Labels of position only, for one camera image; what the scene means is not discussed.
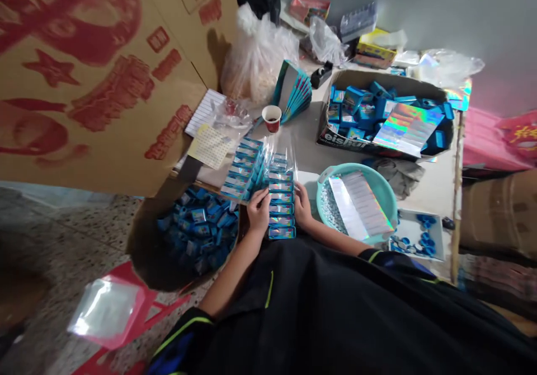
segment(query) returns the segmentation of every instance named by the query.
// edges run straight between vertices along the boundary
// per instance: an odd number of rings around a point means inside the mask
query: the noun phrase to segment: red plastic stool
[[[135,305],[123,333],[118,334],[111,339],[100,339],[99,337],[93,336],[84,337],[96,344],[99,344],[102,346],[102,348],[92,358],[85,362],[84,365],[73,372],[73,375],[114,375],[114,373],[109,369],[109,366],[115,355],[113,350],[126,346],[134,339],[137,339],[146,330],[149,330],[181,305],[187,303],[191,297],[190,295],[187,295],[185,297],[178,298],[171,305],[165,305],[155,301],[158,292],[147,288],[147,286],[134,273],[133,265],[130,261],[112,269],[107,275],[102,277],[102,279],[113,283],[134,285],[138,287],[139,290],[136,294]],[[151,307],[158,308],[160,312],[156,313],[147,320]],[[133,372],[136,368],[140,368],[139,364],[143,365],[142,362],[137,363],[135,367],[129,371],[129,375],[142,373],[144,365],[141,367],[140,372]]]

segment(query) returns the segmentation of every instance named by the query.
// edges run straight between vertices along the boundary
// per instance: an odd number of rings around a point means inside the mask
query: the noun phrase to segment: person's left hand
[[[265,233],[269,227],[269,189],[255,192],[248,204],[248,218],[250,219],[250,231]]]

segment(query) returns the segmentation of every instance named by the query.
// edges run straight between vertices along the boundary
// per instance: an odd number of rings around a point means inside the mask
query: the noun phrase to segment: stack of packaged items
[[[173,209],[157,220],[171,255],[184,268],[202,276],[216,271],[235,247],[237,204],[190,187]]]
[[[392,112],[396,116],[423,115],[422,120],[433,125],[429,126],[432,129],[428,131],[427,137],[421,139],[421,151],[427,150],[425,154],[435,155],[448,148],[444,132],[435,128],[443,119],[455,118],[449,102],[437,104],[433,100],[418,99],[415,96],[398,97],[395,88],[386,90],[377,82],[373,82],[367,90],[354,86],[337,90],[332,86],[328,108],[329,127],[334,133],[349,140],[372,141]]]
[[[268,166],[268,190],[271,198],[268,218],[268,237],[272,240],[296,236],[294,218],[293,172],[287,169],[284,154],[274,153]]]
[[[221,194],[237,200],[250,200],[263,164],[263,142],[244,137],[237,148],[233,163],[225,178]]]

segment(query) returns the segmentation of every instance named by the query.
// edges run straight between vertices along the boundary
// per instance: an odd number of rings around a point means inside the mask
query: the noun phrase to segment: teal bowl
[[[327,179],[334,175],[350,174],[351,172],[356,172],[356,171],[360,171],[364,174],[364,177],[368,181],[368,184],[371,187],[371,190],[373,191],[373,194],[375,195],[377,201],[379,202],[380,207],[382,208],[382,211],[384,212],[384,214],[386,214],[386,217],[392,224],[392,227],[396,228],[397,227],[397,201],[395,199],[395,194],[393,193],[392,187],[390,186],[388,181],[384,179],[382,175],[379,174],[377,171],[375,171],[374,169],[368,166],[358,164],[358,163],[345,163],[341,165],[331,166],[331,167],[326,168],[324,172],[319,176],[319,179],[317,180],[317,197],[316,197],[317,211],[323,223],[325,223],[327,226],[331,228],[334,228],[334,226],[330,224],[330,222],[324,215],[322,191],[323,191],[324,186],[330,186],[327,182]],[[368,245],[373,245],[378,242],[384,242],[388,240],[391,234],[392,233],[378,234],[370,238],[367,238],[363,242],[367,243]]]

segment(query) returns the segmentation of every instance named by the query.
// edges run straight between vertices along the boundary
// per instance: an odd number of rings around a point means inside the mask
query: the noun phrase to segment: paper cup
[[[265,106],[261,116],[271,133],[276,133],[280,129],[281,109],[275,105]]]

